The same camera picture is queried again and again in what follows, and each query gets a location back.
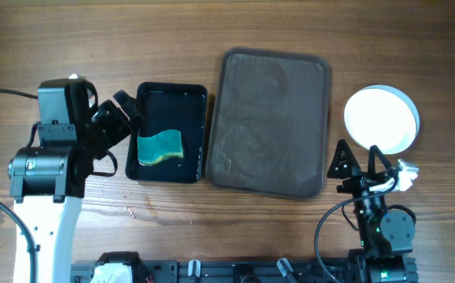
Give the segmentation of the brown serving tray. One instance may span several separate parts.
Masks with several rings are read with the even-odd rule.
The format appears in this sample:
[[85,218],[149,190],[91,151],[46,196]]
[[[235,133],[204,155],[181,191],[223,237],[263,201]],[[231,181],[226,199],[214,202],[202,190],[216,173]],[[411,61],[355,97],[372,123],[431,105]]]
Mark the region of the brown serving tray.
[[212,113],[212,185],[307,200],[324,188],[331,69],[317,55],[232,48]]

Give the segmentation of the green yellow sponge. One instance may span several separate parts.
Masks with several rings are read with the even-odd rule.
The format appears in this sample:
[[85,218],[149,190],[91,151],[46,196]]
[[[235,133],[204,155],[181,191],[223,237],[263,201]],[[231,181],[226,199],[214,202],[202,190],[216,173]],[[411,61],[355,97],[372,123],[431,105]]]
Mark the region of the green yellow sponge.
[[183,158],[182,135],[179,130],[164,130],[151,137],[138,137],[138,162],[157,165],[170,158]]

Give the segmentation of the white plate top stained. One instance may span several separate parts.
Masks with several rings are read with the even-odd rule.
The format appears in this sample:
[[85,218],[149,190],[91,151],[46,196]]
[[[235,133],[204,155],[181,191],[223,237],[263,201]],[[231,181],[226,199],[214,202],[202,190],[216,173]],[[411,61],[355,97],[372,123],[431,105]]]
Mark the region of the white plate top stained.
[[387,85],[367,86],[353,94],[343,117],[355,142],[365,149],[375,145],[384,154],[407,150],[420,130],[420,115],[413,101]]

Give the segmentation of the black rectangular water tray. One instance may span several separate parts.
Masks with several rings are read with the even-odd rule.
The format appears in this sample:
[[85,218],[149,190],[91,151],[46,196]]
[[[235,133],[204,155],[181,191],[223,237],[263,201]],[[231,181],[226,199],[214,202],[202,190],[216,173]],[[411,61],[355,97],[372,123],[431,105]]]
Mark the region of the black rectangular water tray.
[[[143,111],[143,124],[130,136],[126,176],[135,181],[194,183],[202,175],[207,89],[198,84],[145,82],[136,100]],[[184,156],[156,165],[138,160],[138,139],[165,130],[181,133]]]

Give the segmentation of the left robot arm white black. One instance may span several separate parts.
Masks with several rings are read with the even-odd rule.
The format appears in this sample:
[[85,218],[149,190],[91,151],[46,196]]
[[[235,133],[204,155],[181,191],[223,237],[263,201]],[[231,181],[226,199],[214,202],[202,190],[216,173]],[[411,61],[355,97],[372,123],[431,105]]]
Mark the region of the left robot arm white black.
[[53,79],[38,88],[39,145],[26,145],[9,162],[10,195],[19,217],[15,282],[68,282],[75,227],[94,161],[111,156],[142,124],[135,98],[118,91],[98,101],[84,78]]

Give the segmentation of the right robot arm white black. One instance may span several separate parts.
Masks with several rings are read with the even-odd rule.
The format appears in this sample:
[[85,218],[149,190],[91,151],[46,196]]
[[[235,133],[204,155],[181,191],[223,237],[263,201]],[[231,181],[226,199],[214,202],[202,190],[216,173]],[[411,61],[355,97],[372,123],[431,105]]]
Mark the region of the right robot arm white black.
[[407,191],[418,173],[417,165],[402,159],[392,164],[375,145],[370,147],[368,168],[363,171],[347,142],[337,142],[327,177],[340,179],[337,192],[352,196],[336,208],[354,205],[361,247],[348,252],[342,271],[324,266],[332,281],[419,281],[416,260],[408,257],[413,251],[416,215],[401,204],[388,205],[385,201],[389,193]]

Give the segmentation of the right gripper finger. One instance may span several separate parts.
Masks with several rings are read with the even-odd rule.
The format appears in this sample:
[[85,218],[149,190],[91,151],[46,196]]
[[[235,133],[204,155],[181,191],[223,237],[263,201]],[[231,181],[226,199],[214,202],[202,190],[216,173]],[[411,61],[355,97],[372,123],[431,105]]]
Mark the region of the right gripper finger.
[[345,139],[338,140],[327,178],[346,179],[361,176],[361,167]]
[[376,160],[379,160],[385,169],[388,170],[391,168],[391,162],[380,151],[379,147],[377,145],[372,145],[369,148],[369,160],[367,170],[367,175],[369,177],[374,177],[376,175]]

